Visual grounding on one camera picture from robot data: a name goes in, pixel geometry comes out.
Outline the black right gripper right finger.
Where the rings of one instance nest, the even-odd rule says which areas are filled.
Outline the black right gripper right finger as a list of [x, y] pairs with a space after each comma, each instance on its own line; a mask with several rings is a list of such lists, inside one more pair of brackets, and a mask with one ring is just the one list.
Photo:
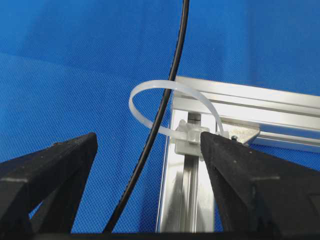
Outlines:
[[209, 132], [200, 150], [228, 240], [319, 239], [319, 171]]

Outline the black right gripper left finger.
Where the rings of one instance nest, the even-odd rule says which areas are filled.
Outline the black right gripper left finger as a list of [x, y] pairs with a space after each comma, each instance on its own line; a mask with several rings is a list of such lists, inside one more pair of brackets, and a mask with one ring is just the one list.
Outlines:
[[0, 238], [71, 234], [98, 150], [90, 132], [0, 164]]

